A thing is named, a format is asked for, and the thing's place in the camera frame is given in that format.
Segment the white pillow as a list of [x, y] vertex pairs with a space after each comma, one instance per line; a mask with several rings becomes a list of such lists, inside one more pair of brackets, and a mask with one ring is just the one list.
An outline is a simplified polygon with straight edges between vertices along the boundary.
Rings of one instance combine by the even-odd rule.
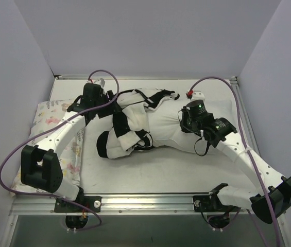
[[[193, 133], [181, 131], [179, 120], [182, 118], [182, 113], [180, 110], [187, 103], [189, 103], [188, 99], [168, 100], [164, 101], [157, 110], [148, 111], [150, 133], [157, 146], [168, 146], [193, 154], [204, 154], [207, 142], [200, 140], [199, 136]], [[204, 105], [215, 118], [223, 117], [236, 125], [231, 100], [206, 100]]]

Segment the black white checkered pillowcase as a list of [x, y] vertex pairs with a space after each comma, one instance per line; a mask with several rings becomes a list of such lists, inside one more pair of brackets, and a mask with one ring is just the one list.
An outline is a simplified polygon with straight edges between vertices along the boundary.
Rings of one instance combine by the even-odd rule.
[[112, 115], [112, 128], [97, 139], [101, 158], [129, 156], [134, 150], [148, 151], [157, 146], [150, 132], [147, 112], [156, 111], [163, 102], [180, 95], [165, 89], [131, 89], [118, 94], [119, 110]]

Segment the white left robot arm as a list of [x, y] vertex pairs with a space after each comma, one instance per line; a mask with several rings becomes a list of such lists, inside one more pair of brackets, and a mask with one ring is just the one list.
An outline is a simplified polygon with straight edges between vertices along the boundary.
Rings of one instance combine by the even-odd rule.
[[72, 211], [84, 207], [79, 186], [64, 178], [59, 157], [77, 133], [95, 117], [113, 114], [116, 98], [111, 90], [105, 91], [104, 79], [86, 83], [82, 95], [68, 107], [54, 131], [34, 146], [26, 145], [21, 152], [21, 182], [66, 199]]

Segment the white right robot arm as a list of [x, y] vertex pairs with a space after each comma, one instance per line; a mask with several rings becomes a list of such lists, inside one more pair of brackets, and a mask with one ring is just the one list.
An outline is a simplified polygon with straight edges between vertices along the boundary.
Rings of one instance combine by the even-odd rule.
[[255, 190], [247, 191], [228, 184], [214, 190], [209, 205], [214, 210], [225, 206], [251, 209], [267, 224], [273, 223], [291, 207], [291, 177], [271, 168], [254, 150], [243, 143], [237, 128], [227, 119], [215, 118], [202, 100], [195, 100], [182, 109], [180, 127], [182, 132], [194, 133], [225, 154], [240, 169]]

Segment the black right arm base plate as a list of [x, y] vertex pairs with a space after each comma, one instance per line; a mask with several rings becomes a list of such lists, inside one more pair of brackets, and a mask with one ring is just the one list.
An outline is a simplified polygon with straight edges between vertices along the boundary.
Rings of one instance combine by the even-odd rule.
[[193, 196], [193, 207], [194, 211], [198, 213], [212, 213], [212, 212], [235, 212], [238, 210], [235, 206], [225, 206], [220, 203], [220, 201], [214, 197], [211, 198], [210, 195], [195, 195]]

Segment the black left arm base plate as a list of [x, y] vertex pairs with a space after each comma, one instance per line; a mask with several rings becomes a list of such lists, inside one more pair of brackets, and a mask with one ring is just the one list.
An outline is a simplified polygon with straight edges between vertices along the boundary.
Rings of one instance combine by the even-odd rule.
[[57, 198], [55, 202], [55, 213], [85, 213], [86, 208], [98, 213], [101, 209], [101, 196], [81, 196], [76, 201]]

